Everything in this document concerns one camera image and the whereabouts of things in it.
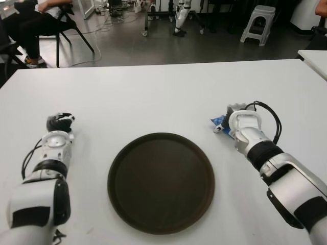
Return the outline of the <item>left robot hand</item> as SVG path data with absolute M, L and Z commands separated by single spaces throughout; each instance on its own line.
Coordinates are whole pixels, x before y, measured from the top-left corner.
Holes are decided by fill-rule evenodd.
M 57 113 L 47 118 L 46 129 L 51 131 L 63 131 L 69 133 L 72 131 L 71 125 L 75 117 L 71 113 Z

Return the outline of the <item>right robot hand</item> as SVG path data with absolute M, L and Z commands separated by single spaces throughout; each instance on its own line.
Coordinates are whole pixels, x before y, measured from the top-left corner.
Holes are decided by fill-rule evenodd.
M 229 134 L 230 126 L 229 126 L 229 118 L 230 116 L 239 110 L 244 110 L 247 104 L 233 104 L 227 106 L 227 111 L 225 114 L 218 116 L 216 118 L 211 119 L 211 122 L 215 125 L 213 132 L 220 133 L 224 132 L 225 134 Z

